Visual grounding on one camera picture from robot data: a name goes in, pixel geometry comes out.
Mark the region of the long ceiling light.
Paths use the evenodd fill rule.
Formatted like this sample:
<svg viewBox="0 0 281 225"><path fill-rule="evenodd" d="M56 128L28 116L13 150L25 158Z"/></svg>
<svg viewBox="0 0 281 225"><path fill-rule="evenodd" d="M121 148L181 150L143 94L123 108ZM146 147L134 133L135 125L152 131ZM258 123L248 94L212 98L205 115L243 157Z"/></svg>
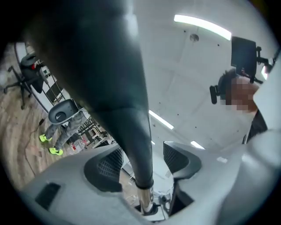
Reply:
<svg viewBox="0 0 281 225"><path fill-rule="evenodd" d="M159 121L160 123L162 123L163 125L165 125L166 127L168 127L169 129L173 130L174 126L172 124L170 124L168 121L166 121L165 119L163 119L162 117L160 117L159 115L157 115L156 113L154 113L153 111L149 110L149 114L155 118L157 121Z"/></svg>
<svg viewBox="0 0 281 225"><path fill-rule="evenodd" d="M205 148L204 148L203 146L201 146L200 144L198 144L196 141L191 141L190 144L191 144L192 146L194 146L195 148L205 150Z"/></svg>
<svg viewBox="0 0 281 225"><path fill-rule="evenodd" d="M174 22L185 23L185 24L194 25L206 29L210 32L213 32L223 37L226 40L231 40L232 37L232 33L226 30L225 28L200 18L186 16L186 15L175 15Z"/></svg>

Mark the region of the black screen device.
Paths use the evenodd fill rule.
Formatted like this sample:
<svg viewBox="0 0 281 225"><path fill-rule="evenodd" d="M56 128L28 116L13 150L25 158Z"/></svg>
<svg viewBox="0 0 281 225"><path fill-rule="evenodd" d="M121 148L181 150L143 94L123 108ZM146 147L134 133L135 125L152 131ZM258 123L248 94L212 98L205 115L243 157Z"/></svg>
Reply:
<svg viewBox="0 0 281 225"><path fill-rule="evenodd" d="M231 66L236 73L254 83L257 68L256 42L237 36L231 38Z"/></svg>

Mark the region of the clear water bottle red cap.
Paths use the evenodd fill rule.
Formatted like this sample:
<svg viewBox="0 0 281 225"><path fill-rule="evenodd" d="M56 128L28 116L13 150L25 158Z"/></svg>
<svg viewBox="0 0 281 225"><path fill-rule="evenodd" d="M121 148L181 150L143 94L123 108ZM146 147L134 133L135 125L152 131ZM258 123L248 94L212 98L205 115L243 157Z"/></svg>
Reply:
<svg viewBox="0 0 281 225"><path fill-rule="evenodd" d="M71 150L74 152L74 153L79 153L81 152L83 149L85 149L85 143L83 140L81 139L78 139L76 141L74 141L71 145Z"/></svg>

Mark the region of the person's black white print shirt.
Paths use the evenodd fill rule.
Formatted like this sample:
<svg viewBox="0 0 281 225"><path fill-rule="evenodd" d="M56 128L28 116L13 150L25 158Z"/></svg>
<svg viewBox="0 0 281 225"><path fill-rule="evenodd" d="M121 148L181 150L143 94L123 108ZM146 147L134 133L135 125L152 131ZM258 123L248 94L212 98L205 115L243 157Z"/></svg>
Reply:
<svg viewBox="0 0 281 225"><path fill-rule="evenodd" d="M273 67L266 82L254 94L254 102L258 110L243 144L267 130L281 131L281 64Z"/></svg>

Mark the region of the black metal railing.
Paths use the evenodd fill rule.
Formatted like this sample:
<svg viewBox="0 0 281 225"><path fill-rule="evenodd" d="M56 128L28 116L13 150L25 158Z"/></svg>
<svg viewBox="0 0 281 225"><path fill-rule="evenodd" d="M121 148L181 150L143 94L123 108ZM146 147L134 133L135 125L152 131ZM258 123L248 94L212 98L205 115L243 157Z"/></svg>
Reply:
<svg viewBox="0 0 281 225"><path fill-rule="evenodd" d="M65 100L63 89L52 74L47 77L47 83L43 83L43 93L53 106Z"/></svg>

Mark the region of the black device mount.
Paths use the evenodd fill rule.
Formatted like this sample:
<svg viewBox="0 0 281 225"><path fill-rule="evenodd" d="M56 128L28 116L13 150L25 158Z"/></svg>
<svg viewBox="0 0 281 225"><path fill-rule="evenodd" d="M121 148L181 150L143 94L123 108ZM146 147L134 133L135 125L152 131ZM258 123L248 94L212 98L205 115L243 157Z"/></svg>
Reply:
<svg viewBox="0 0 281 225"><path fill-rule="evenodd" d="M256 57L256 61L257 63L260 64L264 64L265 66L273 66L275 63L275 60L273 58L263 58L261 56L261 50L262 48L260 46L256 47L256 52L257 52L257 57Z"/></svg>

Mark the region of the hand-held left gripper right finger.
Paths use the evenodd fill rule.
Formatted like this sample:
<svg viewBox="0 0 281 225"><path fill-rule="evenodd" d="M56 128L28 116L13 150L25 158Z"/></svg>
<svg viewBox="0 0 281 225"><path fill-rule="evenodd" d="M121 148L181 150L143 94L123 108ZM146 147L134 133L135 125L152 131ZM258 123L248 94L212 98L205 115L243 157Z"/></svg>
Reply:
<svg viewBox="0 0 281 225"><path fill-rule="evenodd" d="M173 175L174 191L165 225L217 225L222 202L241 164L241 150L199 150L163 143L164 161Z"/></svg>

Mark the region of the grey mesh office chair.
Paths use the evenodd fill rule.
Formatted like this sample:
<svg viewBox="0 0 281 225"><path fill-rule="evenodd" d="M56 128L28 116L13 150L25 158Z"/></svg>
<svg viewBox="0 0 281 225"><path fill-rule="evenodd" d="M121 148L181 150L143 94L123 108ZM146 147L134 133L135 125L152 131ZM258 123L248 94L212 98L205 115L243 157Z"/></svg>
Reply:
<svg viewBox="0 0 281 225"><path fill-rule="evenodd" d="M79 109L72 99L66 99L53 106L49 113L48 119L54 125L61 125L79 112Z"/></svg>

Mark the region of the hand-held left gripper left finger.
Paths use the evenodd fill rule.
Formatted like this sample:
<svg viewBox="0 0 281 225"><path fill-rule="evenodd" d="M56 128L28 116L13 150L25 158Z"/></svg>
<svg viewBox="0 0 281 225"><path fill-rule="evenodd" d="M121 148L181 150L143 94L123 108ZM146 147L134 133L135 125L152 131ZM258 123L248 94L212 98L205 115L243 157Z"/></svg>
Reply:
<svg viewBox="0 0 281 225"><path fill-rule="evenodd" d="M119 183L98 172L98 163L117 150L107 145L59 159L21 191L27 208L44 225L145 225L123 198Z"/></svg>

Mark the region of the black office chair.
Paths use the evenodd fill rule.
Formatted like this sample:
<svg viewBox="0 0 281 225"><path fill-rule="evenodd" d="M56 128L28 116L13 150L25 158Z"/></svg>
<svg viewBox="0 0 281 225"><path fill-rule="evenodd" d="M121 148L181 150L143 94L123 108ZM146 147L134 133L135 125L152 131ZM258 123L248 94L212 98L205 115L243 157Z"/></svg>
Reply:
<svg viewBox="0 0 281 225"><path fill-rule="evenodd" d="M43 83L44 78L40 74L40 69L43 67L41 63L37 64L38 58L36 57L35 53L27 54L25 57L22 58L20 62L20 74L18 74L13 66L8 68L8 72L13 72L17 78L17 82L7 85L3 92L7 94L9 88L12 87L20 87L21 90L21 97L22 97L22 105L21 109L25 109L25 97L24 91L29 93L28 98L30 98L33 94L31 90L31 86L38 92L39 94L43 91Z"/></svg>

